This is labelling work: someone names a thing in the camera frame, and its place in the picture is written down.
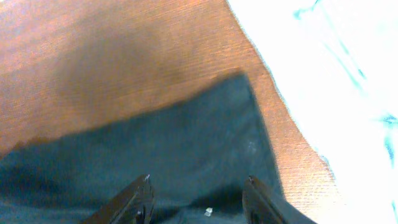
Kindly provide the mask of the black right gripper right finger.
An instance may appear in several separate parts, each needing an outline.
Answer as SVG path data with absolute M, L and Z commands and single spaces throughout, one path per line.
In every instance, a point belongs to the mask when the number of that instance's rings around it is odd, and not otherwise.
M 244 181 L 242 204 L 248 224 L 316 224 L 253 175 Z

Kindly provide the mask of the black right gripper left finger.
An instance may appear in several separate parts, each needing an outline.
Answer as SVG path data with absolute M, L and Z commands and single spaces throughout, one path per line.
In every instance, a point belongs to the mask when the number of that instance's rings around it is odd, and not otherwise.
M 149 224 L 153 211 L 150 175 L 140 175 L 81 224 Z

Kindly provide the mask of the dark green shirt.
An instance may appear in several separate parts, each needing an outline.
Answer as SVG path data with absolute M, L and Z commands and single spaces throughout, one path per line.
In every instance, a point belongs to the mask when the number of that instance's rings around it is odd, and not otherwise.
M 191 100 L 12 151 L 1 160 L 2 223 L 78 223 L 140 175 L 152 223 L 244 223 L 244 181 L 282 184 L 250 82 L 229 77 Z

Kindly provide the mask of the light blue shirt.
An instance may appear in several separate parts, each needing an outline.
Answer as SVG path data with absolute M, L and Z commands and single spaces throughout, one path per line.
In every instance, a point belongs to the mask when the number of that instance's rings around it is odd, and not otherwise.
M 397 0 L 228 3 L 348 221 L 396 223 Z

